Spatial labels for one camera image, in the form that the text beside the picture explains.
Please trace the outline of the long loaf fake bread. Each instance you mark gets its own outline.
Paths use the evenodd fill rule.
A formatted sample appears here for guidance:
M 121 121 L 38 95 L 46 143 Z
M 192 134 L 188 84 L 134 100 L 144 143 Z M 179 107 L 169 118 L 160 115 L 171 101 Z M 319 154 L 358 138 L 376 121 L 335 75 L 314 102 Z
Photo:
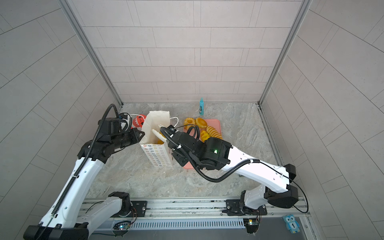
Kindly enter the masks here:
M 157 144 L 162 145 L 162 144 L 164 144 L 164 140 L 166 140 L 166 138 L 164 137 L 163 134 L 160 134 L 160 136 L 161 137 L 158 138 Z

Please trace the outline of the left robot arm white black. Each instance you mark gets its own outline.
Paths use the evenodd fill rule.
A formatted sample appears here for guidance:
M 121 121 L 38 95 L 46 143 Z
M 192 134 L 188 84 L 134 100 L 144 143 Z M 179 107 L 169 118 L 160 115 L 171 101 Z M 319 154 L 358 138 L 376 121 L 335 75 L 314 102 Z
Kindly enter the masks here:
M 87 240 L 107 219 L 132 214 L 128 193 L 113 192 L 92 210 L 79 216 L 92 182 L 117 149 L 137 144 L 145 133 L 136 128 L 111 134 L 102 131 L 78 154 L 75 168 L 60 196 L 38 225 L 27 227 L 25 240 Z

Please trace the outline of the bundt shaped fake bread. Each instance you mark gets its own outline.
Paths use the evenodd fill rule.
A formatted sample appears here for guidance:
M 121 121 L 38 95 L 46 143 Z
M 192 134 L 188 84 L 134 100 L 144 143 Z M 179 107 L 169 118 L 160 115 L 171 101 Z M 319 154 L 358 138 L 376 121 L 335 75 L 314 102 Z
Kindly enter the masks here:
M 196 120 L 194 118 L 186 118 L 184 121 L 184 129 L 188 130 L 190 127 L 196 125 Z

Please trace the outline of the white printed paper bag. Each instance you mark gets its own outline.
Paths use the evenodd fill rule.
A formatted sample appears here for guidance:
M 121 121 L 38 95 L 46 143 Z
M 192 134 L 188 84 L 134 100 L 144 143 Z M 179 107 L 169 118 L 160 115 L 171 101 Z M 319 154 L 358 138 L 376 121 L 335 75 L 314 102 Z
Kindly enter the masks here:
M 173 166 L 173 157 L 167 142 L 162 145 L 157 144 L 158 138 L 152 133 L 152 129 L 160 133 L 159 124 L 168 127 L 171 119 L 169 111 L 150 111 L 142 127 L 145 136 L 140 141 L 140 145 L 155 168 Z

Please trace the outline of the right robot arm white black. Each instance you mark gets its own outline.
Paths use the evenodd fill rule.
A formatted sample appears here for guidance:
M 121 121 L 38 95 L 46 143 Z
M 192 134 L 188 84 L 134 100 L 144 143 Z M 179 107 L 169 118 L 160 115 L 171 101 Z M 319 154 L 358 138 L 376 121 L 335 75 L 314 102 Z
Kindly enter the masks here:
M 205 180 L 220 183 L 236 173 L 260 183 L 241 193 L 238 207 L 228 206 L 228 215 L 257 215 L 266 204 L 289 209 L 299 200 L 299 186 L 294 179 L 296 168 L 291 164 L 276 166 L 252 157 L 231 143 L 219 138 L 202 142 L 199 134 L 180 132 L 173 126 L 160 126 L 152 131 L 168 144 L 174 159 L 183 167 L 190 163 Z

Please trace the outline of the oval glazed fake bread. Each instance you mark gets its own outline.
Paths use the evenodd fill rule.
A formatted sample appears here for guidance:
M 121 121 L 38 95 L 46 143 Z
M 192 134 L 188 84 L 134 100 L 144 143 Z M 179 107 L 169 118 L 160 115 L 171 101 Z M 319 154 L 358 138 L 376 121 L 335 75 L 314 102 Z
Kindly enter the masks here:
M 196 118 L 195 122 L 200 129 L 206 129 L 208 126 L 208 123 L 202 118 Z

